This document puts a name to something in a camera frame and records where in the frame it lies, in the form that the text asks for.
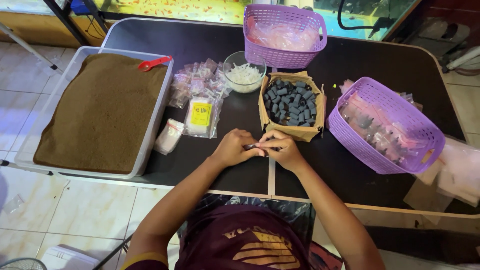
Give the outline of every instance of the purple plastic basket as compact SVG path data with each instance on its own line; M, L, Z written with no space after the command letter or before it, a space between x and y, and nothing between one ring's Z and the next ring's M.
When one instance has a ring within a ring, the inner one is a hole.
M311 24L317 31L322 28L322 40L318 40L315 44L315 50L309 52L289 51L281 49L271 49L255 44L247 39L249 29L247 20L249 17L254 18L256 23L260 24L289 24L297 29L305 29ZM243 16L243 35L245 36L245 52L255 53L265 59L267 66L276 68L302 69L317 56L317 54L327 45L327 30L324 18L312 11L291 8L279 5L248 5L245 7Z
M417 156L408 155L400 166L384 157L362 139L338 111L338 106L344 104L355 92L370 104L385 110L392 121L400 123L406 129L409 137L428 140L427 146L419 149ZM363 77L354 83L348 92L338 99L335 108L328 117L328 123L333 136L355 157L379 174L422 173L437 160L445 146L445 136L442 131L415 106L412 106L394 91L367 77ZM433 154L425 163L422 163L424 156L432 149L434 150Z

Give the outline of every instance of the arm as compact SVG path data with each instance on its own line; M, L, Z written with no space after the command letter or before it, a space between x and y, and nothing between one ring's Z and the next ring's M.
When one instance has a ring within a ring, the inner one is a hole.
M262 137L257 147L267 151L270 157L298 177L347 269L385 269L365 227L305 161L290 136L273 130ZM271 149L273 147L281 149L277 152Z
M149 252L159 253L166 258L168 242L217 176L226 167L254 156L264 156L260 149L243 149L244 145L256 142L244 130L235 129L225 135L213 155L165 195L140 223L133 234L125 261Z

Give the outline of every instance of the yellow label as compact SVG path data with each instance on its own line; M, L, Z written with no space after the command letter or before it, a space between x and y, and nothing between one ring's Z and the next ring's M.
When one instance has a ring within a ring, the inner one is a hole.
M192 120L190 123L195 125L210 125L210 114L212 113L212 104L194 103L192 110Z

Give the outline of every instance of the table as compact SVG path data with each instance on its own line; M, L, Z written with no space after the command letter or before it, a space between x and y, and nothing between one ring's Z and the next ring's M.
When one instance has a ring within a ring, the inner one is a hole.
M244 50L243 29L232 25L128 18L110 29L102 47L172 55L174 71L185 64L211 58L224 61ZM299 70L281 70L298 72ZM327 115L341 93L333 85L346 79L372 77L397 92L413 94L423 113L445 134L464 140L464 134L446 91L436 60L427 51L410 46L328 37L326 48L306 71L324 84ZM123 184L173 187L211 155L221 138L234 128L260 139L258 91L232 93L226 98L217 126L217 139L182 136L168 156L152 151L145 174ZM159 132L168 118L184 121L187 109L167 108ZM350 154L328 131L311 143L297 143L301 153L330 188L350 207L421 213L403 202L415 179L409 174L379 175ZM306 201L298 179L265 158L253 158L228 168L211 187L220 194ZM454 200L445 215L477 217L480 208Z

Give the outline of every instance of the brown granules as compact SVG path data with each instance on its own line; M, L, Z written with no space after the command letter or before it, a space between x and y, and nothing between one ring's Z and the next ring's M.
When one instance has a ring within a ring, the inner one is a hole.
M43 131L34 162L131 173L167 73L164 65L140 72L141 62L118 54L88 56Z

